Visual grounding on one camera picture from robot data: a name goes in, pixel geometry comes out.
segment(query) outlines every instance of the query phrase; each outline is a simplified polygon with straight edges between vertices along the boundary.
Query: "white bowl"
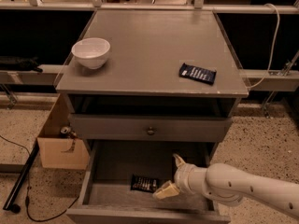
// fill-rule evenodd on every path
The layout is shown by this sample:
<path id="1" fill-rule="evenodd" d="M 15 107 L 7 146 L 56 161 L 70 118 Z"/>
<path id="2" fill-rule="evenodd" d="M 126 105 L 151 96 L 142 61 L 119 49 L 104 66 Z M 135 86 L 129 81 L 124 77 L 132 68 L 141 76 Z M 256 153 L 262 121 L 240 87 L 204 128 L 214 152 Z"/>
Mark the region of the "white bowl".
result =
<path id="1" fill-rule="evenodd" d="M 72 47 L 76 61 L 90 69 L 100 68 L 108 59 L 110 43 L 102 38 L 86 38 Z"/>

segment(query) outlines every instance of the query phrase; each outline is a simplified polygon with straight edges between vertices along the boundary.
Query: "speckled floor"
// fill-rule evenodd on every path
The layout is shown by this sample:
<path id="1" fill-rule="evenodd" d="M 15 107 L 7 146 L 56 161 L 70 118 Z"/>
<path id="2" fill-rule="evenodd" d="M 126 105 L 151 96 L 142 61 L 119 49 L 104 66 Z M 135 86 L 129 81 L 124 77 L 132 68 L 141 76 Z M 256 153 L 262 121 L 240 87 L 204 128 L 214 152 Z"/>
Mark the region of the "speckled floor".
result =
<path id="1" fill-rule="evenodd" d="M 12 110 L 6 110 L 8 101 L 0 96 L 0 135 L 29 149 L 45 122 L 54 98 L 19 97 Z M 260 105 L 241 104 L 234 113 L 234 124 L 220 143 L 214 162 L 225 162 L 255 175 L 284 179 L 299 184 L 299 131 L 288 108 L 282 104 L 271 106 L 272 119 L 263 116 Z M 0 140 L 2 163 L 24 163 L 26 151 Z M 30 172 L 30 214 L 36 219 L 55 216 L 78 196 L 83 171 L 53 170 L 41 167 L 37 155 Z M 0 205 L 5 204 L 17 175 L 0 174 Z M 24 205 L 27 182 L 21 188 L 15 203 L 21 206 L 19 214 L 0 211 L 0 223 L 34 223 L 26 215 Z M 245 199 L 238 207 L 220 205 L 222 215 L 230 215 L 232 224 L 242 223 L 299 223 L 255 201 Z M 73 224 L 62 215 L 50 224 Z"/>

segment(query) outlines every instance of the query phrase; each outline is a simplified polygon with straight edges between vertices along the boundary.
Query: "open drawer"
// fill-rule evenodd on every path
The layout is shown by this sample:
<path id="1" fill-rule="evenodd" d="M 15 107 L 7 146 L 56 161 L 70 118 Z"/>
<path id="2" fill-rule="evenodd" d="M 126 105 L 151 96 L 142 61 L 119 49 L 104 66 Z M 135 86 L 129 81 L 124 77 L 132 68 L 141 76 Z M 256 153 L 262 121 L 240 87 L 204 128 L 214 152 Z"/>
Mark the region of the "open drawer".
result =
<path id="1" fill-rule="evenodd" d="M 206 165 L 206 144 L 147 141 L 97 141 L 78 206 L 67 210 L 76 223 L 229 223 L 214 203 L 200 195 L 155 200 L 131 190 L 132 175 L 157 178 L 158 187 L 176 171 L 172 154 Z"/>
<path id="2" fill-rule="evenodd" d="M 223 141 L 230 118 L 71 115 L 70 123 L 83 139 L 148 141 Z"/>

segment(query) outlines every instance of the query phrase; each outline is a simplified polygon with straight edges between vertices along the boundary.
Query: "cabinet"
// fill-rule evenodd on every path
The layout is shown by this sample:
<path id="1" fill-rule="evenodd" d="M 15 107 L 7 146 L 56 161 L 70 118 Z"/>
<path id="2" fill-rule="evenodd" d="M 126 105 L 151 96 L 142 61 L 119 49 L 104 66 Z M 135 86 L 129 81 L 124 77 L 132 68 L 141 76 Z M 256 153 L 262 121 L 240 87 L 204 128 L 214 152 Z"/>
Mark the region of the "cabinet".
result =
<path id="1" fill-rule="evenodd" d="M 248 95 L 212 12 L 98 10 L 85 37 L 111 44 L 98 70 L 74 59 L 57 86 L 71 126 L 91 148 L 76 223 L 228 223 L 202 196 L 155 201 L 132 175 L 164 181 L 172 153 L 207 166 Z M 216 69 L 213 86 L 178 76 L 183 63 Z"/>

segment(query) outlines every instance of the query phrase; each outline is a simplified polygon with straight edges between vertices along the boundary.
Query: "brown box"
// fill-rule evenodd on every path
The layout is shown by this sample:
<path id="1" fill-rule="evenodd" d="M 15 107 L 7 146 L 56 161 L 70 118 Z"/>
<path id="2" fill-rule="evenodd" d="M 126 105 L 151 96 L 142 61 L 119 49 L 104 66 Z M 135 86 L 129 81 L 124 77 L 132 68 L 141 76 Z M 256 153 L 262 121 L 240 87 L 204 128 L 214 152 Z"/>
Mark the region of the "brown box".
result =
<path id="1" fill-rule="evenodd" d="M 89 153 L 81 139 L 62 138 L 60 130 L 69 125 L 68 109 L 59 96 L 40 135 L 37 137 L 44 168 L 86 169 Z"/>

